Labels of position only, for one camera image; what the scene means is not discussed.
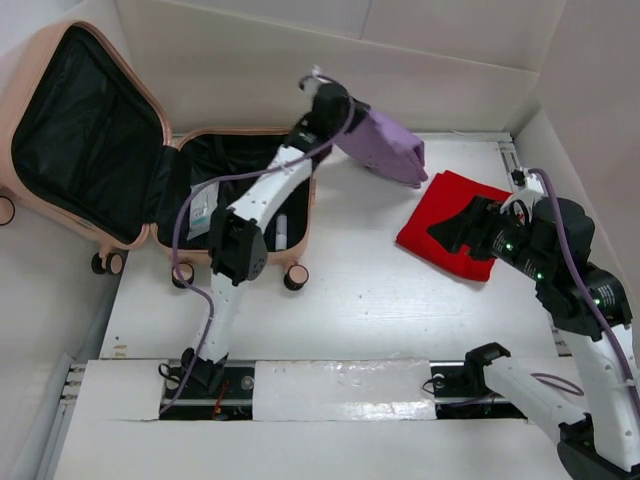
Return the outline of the purple cloth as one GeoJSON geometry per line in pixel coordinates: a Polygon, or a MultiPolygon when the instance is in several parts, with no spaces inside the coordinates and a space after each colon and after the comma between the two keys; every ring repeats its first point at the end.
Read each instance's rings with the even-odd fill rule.
{"type": "Polygon", "coordinates": [[[357,110],[351,126],[335,142],[350,158],[387,179],[419,188],[428,178],[424,142],[371,107],[357,110]]]}

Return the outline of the pink hard-shell suitcase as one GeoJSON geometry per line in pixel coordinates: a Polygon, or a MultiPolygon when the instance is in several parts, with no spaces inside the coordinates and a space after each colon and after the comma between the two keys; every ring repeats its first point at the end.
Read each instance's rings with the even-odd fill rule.
{"type": "Polygon", "coordinates": [[[67,21],[28,42],[1,98],[1,189],[98,246],[97,274],[156,241],[181,267],[176,286],[209,261],[183,209],[191,189],[217,179],[231,204],[286,138],[282,128],[203,128],[174,141],[167,115],[94,25],[67,21]]]}

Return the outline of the white tissue packet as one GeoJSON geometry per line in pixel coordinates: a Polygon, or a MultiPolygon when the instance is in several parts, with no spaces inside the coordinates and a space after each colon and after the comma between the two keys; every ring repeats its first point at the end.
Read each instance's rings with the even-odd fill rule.
{"type": "Polygon", "coordinates": [[[191,187],[196,192],[189,208],[188,240],[204,235],[210,230],[210,220],[218,206],[219,183],[202,182],[191,187]]]}

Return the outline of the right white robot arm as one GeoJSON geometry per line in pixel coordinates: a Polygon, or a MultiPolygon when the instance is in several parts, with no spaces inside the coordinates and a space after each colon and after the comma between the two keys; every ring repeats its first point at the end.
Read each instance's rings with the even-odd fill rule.
{"type": "Polygon", "coordinates": [[[476,196],[427,233],[445,251],[474,260],[499,259],[532,279],[536,298],[575,361],[588,406],[582,409],[546,388],[493,342],[432,371],[436,398],[479,400],[497,395],[533,421],[555,445],[573,479],[639,476],[639,411],[633,395],[632,314],[621,282],[590,262],[595,225],[577,203],[545,197],[527,222],[497,201],[476,196]]]}

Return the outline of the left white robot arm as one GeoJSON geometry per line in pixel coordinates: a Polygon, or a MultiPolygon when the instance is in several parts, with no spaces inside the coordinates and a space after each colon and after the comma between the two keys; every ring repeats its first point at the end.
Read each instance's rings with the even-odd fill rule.
{"type": "Polygon", "coordinates": [[[194,343],[182,354],[182,377],[175,399],[187,384],[205,397],[222,387],[238,306],[249,282],[267,263],[264,230],[291,193],[312,177],[321,162],[319,156],[328,152],[353,123],[355,100],[338,81],[325,75],[307,75],[300,80],[300,88],[311,98],[311,110],[296,123],[268,167],[205,183],[254,181],[238,200],[217,207],[211,216],[210,289],[185,285],[205,299],[208,311],[194,343]]]}

